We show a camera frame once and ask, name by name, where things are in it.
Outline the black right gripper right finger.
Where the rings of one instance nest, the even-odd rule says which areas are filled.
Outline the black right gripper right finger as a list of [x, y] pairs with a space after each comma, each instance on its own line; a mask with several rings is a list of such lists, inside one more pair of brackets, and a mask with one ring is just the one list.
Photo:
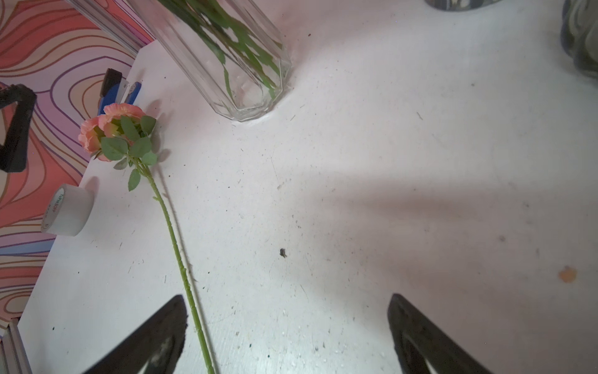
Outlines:
[[404, 373], [491, 374], [402, 295], [392, 296], [387, 316]]

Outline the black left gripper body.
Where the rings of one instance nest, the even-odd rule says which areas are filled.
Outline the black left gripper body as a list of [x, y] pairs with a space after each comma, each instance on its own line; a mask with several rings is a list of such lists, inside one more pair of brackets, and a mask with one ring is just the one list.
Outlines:
[[16, 103], [15, 113], [1, 145], [1, 170], [6, 173], [22, 172], [26, 168], [31, 119], [37, 95], [23, 84], [1, 90], [1, 109]]

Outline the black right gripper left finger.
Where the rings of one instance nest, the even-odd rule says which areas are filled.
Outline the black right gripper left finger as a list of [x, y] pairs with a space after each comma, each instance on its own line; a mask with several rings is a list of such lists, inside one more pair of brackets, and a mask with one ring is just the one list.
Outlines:
[[183, 296], [174, 296], [86, 373], [172, 374], [185, 345], [187, 318]]

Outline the small clear glass vase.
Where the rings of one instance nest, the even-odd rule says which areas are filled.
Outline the small clear glass vase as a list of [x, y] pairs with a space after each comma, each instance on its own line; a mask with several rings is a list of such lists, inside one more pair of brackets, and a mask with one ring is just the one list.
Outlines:
[[132, 1], [155, 39], [219, 115], [245, 122], [287, 88], [283, 37], [253, 1]]

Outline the ribbed glass vase with ribbon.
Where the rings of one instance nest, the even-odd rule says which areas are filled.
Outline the ribbed glass vase with ribbon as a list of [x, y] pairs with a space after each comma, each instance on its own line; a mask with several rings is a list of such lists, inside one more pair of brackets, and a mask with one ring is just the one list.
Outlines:
[[597, 1], [565, 1], [560, 39], [575, 68], [597, 79]]

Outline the white tape roll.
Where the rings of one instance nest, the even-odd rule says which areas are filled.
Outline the white tape roll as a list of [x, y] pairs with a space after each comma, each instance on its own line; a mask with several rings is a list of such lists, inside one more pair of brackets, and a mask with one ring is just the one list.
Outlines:
[[40, 230], [42, 233], [77, 236], [93, 209], [94, 194], [74, 185], [61, 185], [48, 204]]

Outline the blue stapler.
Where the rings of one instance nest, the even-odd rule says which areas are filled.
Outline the blue stapler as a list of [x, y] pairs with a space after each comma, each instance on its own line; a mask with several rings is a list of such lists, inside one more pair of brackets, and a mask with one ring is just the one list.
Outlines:
[[97, 114], [103, 115], [104, 109], [111, 104], [134, 104], [141, 88], [141, 82], [131, 83], [119, 71], [107, 69], [102, 82]]

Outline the clear pencil cup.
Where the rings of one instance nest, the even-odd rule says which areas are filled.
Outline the clear pencil cup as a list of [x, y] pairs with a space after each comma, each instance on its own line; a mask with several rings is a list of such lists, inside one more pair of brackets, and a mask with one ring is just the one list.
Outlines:
[[432, 8], [445, 12], [466, 12], [491, 6], [501, 0], [425, 0]]

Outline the aluminium frame rail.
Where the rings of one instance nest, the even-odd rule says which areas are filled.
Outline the aluminium frame rail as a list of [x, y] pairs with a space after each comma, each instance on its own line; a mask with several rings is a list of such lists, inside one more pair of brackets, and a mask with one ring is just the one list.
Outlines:
[[154, 41], [154, 36], [127, 1], [66, 0], [66, 2], [134, 55]]

